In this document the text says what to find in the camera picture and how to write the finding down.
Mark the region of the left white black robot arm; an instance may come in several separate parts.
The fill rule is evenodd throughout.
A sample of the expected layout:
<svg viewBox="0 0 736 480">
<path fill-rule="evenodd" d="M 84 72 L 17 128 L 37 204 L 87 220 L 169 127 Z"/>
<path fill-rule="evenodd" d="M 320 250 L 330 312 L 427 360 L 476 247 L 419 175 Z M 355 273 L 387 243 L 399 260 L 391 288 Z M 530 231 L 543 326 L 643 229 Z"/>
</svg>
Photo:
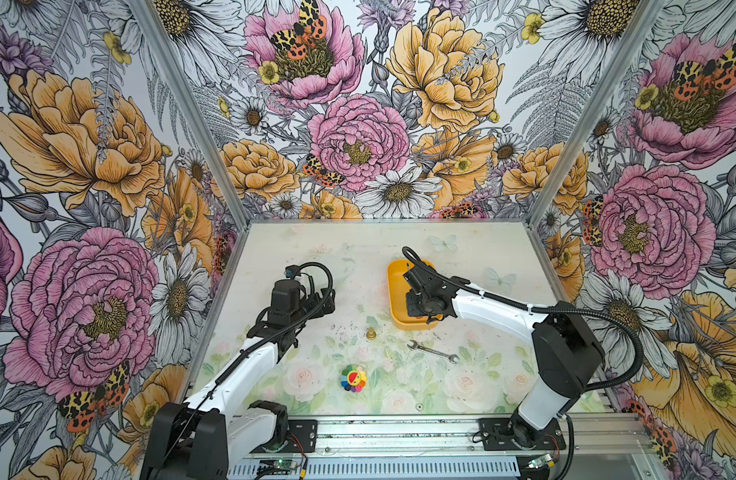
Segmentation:
<svg viewBox="0 0 736 480">
<path fill-rule="evenodd" d="M 154 418 L 140 468 L 143 479 L 225 479 L 232 462 L 285 442 L 288 409 L 245 403 L 257 383 L 297 347 L 306 323 L 335 310 L 334 278 L 320 262 L 291 265 L 248 331 L 240 351 L 202 389 L 170 402 Z"/>
</svg>

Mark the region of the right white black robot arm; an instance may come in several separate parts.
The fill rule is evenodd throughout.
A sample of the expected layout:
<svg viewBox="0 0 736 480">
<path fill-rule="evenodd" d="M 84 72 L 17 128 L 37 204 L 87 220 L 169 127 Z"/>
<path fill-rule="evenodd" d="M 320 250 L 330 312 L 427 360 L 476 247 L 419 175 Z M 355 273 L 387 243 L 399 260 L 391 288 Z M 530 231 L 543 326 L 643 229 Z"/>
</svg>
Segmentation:
<svg viewBox="0 0 736 480">
<path fill-rule="evenodd" d="M 523 304 L 491 293 L 461 277 L 445 277 L 432 266 L 396 261 L 388 269 L 390 306 L 398 323 L 426 328 L 448 317 L 474 320 L 533 345 L 538 378 L 504 426 L 489 437 L 515 449 L 539 446 L 550 424 L 580 399 L 602 364 L 603 349 L 582 316 L 569 304 Z"/>
</svg>

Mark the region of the yellow plastic bin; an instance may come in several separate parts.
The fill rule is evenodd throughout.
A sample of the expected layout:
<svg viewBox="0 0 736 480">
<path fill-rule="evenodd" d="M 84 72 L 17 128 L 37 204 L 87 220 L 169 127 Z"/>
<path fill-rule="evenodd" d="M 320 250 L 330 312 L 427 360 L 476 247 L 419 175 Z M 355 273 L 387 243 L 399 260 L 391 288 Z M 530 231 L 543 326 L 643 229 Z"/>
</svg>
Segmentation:
<svg viewBox="0 0 736 480">
<path fill-rule="evenodd" d="M 406 295 L 411 291 L 404 275 L 413 267 L 408 260 L 394 260 L 387 269 L 390 312 L 394 325 L 402 331 L 425 331 L 436 327 L 426 317 L 412 317 L 408 313 Z"/>
</svg>

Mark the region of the silver open-end wrench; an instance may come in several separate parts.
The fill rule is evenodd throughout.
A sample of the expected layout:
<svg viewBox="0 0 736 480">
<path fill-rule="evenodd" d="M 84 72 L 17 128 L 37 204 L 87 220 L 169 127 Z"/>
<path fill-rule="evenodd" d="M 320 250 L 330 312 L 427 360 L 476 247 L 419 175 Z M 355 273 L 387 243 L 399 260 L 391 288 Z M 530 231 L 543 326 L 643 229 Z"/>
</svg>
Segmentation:
<svg viewBox="0 0 736 480">
<path fill-rule="evenodd" d="M 415 340 L 411 340 L 408 343 L 407 347 L 411 350 L 420 351 L 426 354 L 435 355 L 435 356 L 444 358 L 452 364 L 457 364 L 459 361 L 459 357 L 456 354 L 449 354 L 449 353 L 445 353 L 439 350 L 435 350 L 435 349 L 423 346 L 422 344 L 420 344 L 419 342 Z"/>
</svg>

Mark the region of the rainbow flower toy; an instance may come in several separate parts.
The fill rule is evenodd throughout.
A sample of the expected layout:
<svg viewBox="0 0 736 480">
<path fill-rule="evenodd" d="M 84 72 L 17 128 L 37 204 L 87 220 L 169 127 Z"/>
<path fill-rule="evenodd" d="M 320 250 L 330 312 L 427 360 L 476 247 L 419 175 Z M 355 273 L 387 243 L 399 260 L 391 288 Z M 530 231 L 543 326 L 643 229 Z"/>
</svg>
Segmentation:
<svg viewBox="0 0 736 480">
<path fill-rule="evenodd" d="M 362 392 L 368 382 L 365 369 L 359 365 L 350 364 L 341 372 L 341 387 L 352 393 Z"/>
</svg>

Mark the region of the green circuit board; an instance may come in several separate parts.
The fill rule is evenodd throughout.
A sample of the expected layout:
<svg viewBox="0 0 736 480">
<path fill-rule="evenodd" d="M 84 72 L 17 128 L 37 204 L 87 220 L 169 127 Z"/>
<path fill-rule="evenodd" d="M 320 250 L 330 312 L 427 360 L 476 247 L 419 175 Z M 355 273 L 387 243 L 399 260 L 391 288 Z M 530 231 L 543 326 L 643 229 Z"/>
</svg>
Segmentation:
<svg viewBox="0 0 736 480">
<path fill-rule="evenodd" d="M 261 460 L 256 470 L 255 479 L 267 476 L 289 476 L 299 474 L 303 464 L 292 459 Z"/>
</svg>

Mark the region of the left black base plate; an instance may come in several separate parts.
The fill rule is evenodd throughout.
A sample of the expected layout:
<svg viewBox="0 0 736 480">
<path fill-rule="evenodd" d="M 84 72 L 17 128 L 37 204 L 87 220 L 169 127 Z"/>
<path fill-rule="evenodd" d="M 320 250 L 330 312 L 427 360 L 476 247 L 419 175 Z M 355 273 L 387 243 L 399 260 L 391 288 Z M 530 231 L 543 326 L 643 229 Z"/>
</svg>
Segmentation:
<svg viewBox="0 0 736 480">
<path fill-rule="evenodd" d="M 288 433 L 280 441 L 271 440 L 253 450 L 254 454 L 277 453 L 313 453 L 316 450 L 318 427 L 317 420 L 294 419 L 288 423 Z"/>
</svg>

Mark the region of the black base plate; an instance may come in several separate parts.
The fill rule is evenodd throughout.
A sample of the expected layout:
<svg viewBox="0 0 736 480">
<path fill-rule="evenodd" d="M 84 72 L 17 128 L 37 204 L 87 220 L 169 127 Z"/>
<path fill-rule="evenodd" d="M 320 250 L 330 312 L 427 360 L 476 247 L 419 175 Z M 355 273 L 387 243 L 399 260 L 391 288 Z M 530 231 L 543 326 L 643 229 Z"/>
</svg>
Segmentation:
<svg viewBox="0 0 736 480">
<path fill-rule="evenodd" d="M 480 418 L 471 439 L 473 443 L 481 443 L 485 451 L 562 451 L 567 448 L 557 419 L 537 430 L 517 417 Z"/>
<path fill-rule="evenodd" d="M 288 423 L 288 433 L 280 441 L 271 440 L 253 450 L 254 454 L 277 453 L 313 453 L 316 450 L 318 427 L 317 420 L 294 419 Z"/>
</svg>

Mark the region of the aluminium frame rail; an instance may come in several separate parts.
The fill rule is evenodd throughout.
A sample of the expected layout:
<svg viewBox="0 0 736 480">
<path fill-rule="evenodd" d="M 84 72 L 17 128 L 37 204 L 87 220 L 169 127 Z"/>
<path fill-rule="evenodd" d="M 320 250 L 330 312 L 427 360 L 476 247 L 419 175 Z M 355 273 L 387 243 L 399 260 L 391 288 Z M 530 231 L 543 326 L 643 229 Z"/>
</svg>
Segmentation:
<svg viewBox="0 0 736 480">
<path fill-rule="evenodd" d="M 316 458 L 368 457 L 515 457 L 526 463 L 548 455 L 562 460 L 570 454 L 577 456 L 610 456 L 649 454 L 652 451 L 644 427 L 633 414 L 571 414 L 558 420 L 567 448 L 562 451 L 485 451 L 481 443 L 473 443 L 472 435 L 478 429 L 478 420 L 506 415 L 411 415 L 411 416 L 306 416 L 290 420 L 317 420 L 319 422 L 316 450 L 305 454 Z M 232 462 L 230 468 L 252 456 L 281 456 L 277 454 L 248 454 Z"/>
</svg>

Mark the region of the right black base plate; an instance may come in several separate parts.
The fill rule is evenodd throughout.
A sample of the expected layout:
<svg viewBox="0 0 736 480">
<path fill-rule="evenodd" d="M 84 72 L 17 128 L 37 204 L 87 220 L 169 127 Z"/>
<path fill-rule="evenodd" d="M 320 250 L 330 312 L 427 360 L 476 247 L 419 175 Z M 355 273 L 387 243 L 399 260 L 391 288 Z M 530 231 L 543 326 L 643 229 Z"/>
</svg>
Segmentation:
<svg viewBox="0 0 736 480">
<path fill-rule="evenodd" d="M 471 439 L 473 443 L 481 443 L 485 451 L 562 451 L 567 448 L 557 419 L 537 430 L 517 417 L 480 418 Z"/>
</svg>

